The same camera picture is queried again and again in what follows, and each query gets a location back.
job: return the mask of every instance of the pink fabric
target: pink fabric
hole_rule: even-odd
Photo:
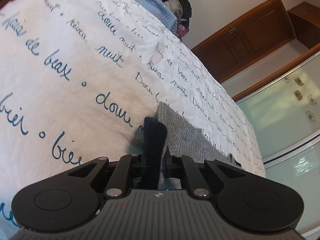
[[[179,34],[181,37],[185,36],[189,32],[189,28],[181,25],[178,23],[177,25],[177,34]]]

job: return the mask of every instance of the sliding glass door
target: sliding glass door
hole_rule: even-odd
[[[320,52],[237,104],[255,130],[266,177],[304,200],[297,230],[320,230]]]

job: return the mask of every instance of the circular pad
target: circular pad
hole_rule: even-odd
[[[72,201],[69,192],[62,189],[48,189],[39,193],[35,198],[38,208],[46,211],[55,211],[67,207]]]
[[[294,228],[304,204],[293,189],[264,178],[231,179],[217,199],[217,208],[234,225],[271,233]]]

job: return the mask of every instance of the ribbed gray cover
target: ribbed gray cover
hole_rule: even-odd
[[[87,224],[58,234],[21,230],[14,240],[298,240],[291,230],[273,236],[242,232],[226,223],[208,201],[195,200],[185,190],[132,190],[108,200]]]

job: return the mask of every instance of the wooden door frame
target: wooden door frame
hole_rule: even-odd
[[[232,97],[232,99],[236,102],[236,101],[239,101],[240,99],[250,95],[251,93],[255,92],[256,90],[269,84],[270,82],[272,82],[276,78],[282,76],[283,74],[285,74],[289,70],[293,69],[294,67],[296,67],[300,63],[304,62],[306,59],[308,59],[309,57],[311,57],[313,54],[315,54],[318,51],[320,51],[320,43],[318,43],[316,46],[312,47],[311,49],[309,49],[308,51],[306,51],[301,56],[297,57],[295,60],[291,61],[290,63],[288,63],[284,67],[280,68],[276,72],[274,72],[271,75],[267,76],[266,78],[260,80],[258,83],[254,84],[251,87],[247,88],[246,90],[243,90],[242,92],[236,94],[235,96]]]

